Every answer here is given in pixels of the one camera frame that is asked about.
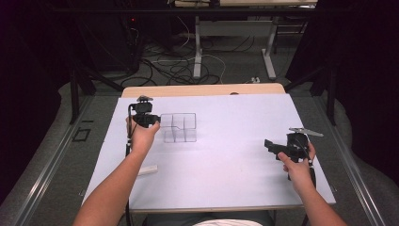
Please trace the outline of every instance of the person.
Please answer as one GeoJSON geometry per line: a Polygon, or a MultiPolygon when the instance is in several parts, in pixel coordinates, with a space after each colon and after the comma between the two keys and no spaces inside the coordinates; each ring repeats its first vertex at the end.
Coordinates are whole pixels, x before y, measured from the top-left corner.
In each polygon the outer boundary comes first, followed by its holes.
{"type": "MultiPolygon", "coordinates": [[[[136,125],[133,119],[127,118],[126,122],[129,123],[129,120],[132,128],[135,128],[130,154],[88,196],[73,225],[118,225],[141,164],[152,146],[155,133],[160,128],[158,121],[153,126],[144,128],[136,125]]],[[[313,159],[315,149],[311,143],[309,147],[310,158],[313,159]]],[[[295,191],[303,201],[311,225],[346,225],[315,189],[309,173],[308,160],[295,163],[285,153],[279,153],[278,156],[283,162],[283,169],[290,175],[295,191]]],[[[186,217],[185,214],[148,215],[148,225],[272,225],[271,218],[265,213],[267,211],[226,212],[219,213],[219,216],[218,213],[200,213],[196,216],[203,214],[202,217],[194,220],[186,218],[186,222],[180,221],[182,216],[186,217]]]]}

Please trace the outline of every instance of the hand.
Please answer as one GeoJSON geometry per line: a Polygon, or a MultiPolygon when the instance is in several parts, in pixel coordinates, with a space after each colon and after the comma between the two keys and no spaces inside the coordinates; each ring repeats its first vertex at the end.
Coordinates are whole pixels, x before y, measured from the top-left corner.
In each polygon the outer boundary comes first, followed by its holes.
{"type": "MultiPolygon", "coordinates": [[[[156,121],[153,126],[150,128],[144,128],[133,120],[133,117],[130,119],[132,124],[132,130],[134,130],[132,134],[132,151],[144,151],[147,154],[147,151],[150,149],[155,133],[159,130],[160,124],[159,121],[156,121]]],[[[126,128],[129,136],[129,117],[126,118],[126,128]]]]}
{"type": "MultiPolygon", "coordinates": [[[[316,156],[316,150],[310,142],[308,145],[309,157],[313,160],[316,156]]],[[[308,159],[295,163],[285,153],[279,153],[278,157],[284,163],[283,169],[290,175],[294,189],[297,193],[300,194],[304,189],[314,188],[311,181],[308,159]]]]}

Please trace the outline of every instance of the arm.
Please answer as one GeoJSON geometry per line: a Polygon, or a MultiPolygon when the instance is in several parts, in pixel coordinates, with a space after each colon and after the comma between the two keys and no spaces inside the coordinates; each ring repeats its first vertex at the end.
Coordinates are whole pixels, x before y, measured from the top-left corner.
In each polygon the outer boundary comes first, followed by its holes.
{"type": "Polygon", "coordinates": [[[131,153],[88,196],[73,225],[118,224],[159,127],[159,122],[150,128],[136,126],[131,153]]]}
{"type": "MultiPolygon", "coordinates": [[[[310,157],[313,159],[315,150],[311,143],[309,143],[309,148],[310,157]]],[[[285,153],[279,153],[279,159],[284,163],[284,170],[290,174],[294,189],[305,206],[311,225],[346,225],[314,187],[307,159],[295,163],[285,153]]]]}

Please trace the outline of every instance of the white desk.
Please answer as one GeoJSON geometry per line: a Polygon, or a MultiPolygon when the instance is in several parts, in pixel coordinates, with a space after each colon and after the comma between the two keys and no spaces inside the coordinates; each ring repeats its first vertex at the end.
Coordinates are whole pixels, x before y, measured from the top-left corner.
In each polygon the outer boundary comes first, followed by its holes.
{"type": "MultiPolygon", "coordinates": [[[[221,7],[282,7],[282,6],[308,6],[315,5],[317,0],[220,0],[221,7]]],[[[204,8],[208,3],[175,1],[176,7],[204,8]]],[[[200,36],[261,36],[267,37],[266,48],[262,49],[263,61],[269,79],[275,80],[276,73],[270,58],[273,41],[276,36],[279,18],[273,21],[200,21],[196,17],[196,59],[194,65],[194,77],[200,77],[200,64],[202,49],[200,48],[200,36]]]]}
{"type": "MultiPolygon", "coordinates": [[[[238,92],[235,88],[253,87],[256,92],[267,85],[225,87],[238,92]]],[[[131,210],[165,213],[301,206],[282,163],[263,146],[265,138],[286,144],[288,128],[302,127],[291,97],[281,94],[276,85],[271,87],[279,93],[155,97],[153,114],[197,114],[197,142],[164,143],[161,130],[156,134],[142,167],[157,165],[158,171],[137,178],[130,196],[131,210]]],[[[136,97],[119,99],[86,197],[124,158],[124,119],[128,105],[135,102],[136,97]]],[[[318,191],[328,203],[335,203],[317,159],[314,166],[318,191]]]]}

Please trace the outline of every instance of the table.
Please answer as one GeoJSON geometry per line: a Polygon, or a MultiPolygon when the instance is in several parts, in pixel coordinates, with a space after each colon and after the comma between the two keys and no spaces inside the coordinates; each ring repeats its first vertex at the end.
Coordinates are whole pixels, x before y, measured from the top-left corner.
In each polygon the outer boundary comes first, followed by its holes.
{"type": "MultiPolygon", "coordinates": [[[[282,7],[282,6],[308,6],[315,5],[317,0],[220,0],[221,7],[282,7]]],[[[176,7],[204,8],[208,3],[201,1],[187,2],[175,1],[176,7]]],[[[267,36],[266,48],[262,49],[264,65],[269,79],[275,80],[276,73],[270,58],[273,41],[276,36],[279,17],[273,21],[200,21],[196,16],[196,59],[194,65],[194,77],[200,77],[200,64],[202,49],[200,48],[200,36],[267,36]]]]}
{"type": "MultiPolygon", "coordinates": [[[[126,89],[115,109],[85,199],[124,158],[127,106],[142,94],[154,98],[152,114],[196,113],[197,142],[163,142],[161,121],[161,130],[142,165],[156,165],[158,171],[137,178],[129,199],[132,212],[302,206],[282,163],[263,146],[265,138],[285,144],[288,128],[302,127],[291,97],[279,84],[126,89]]],[[[317,158],[314,166],[318,191],[328,203],[335,203],[317,158]]]]}

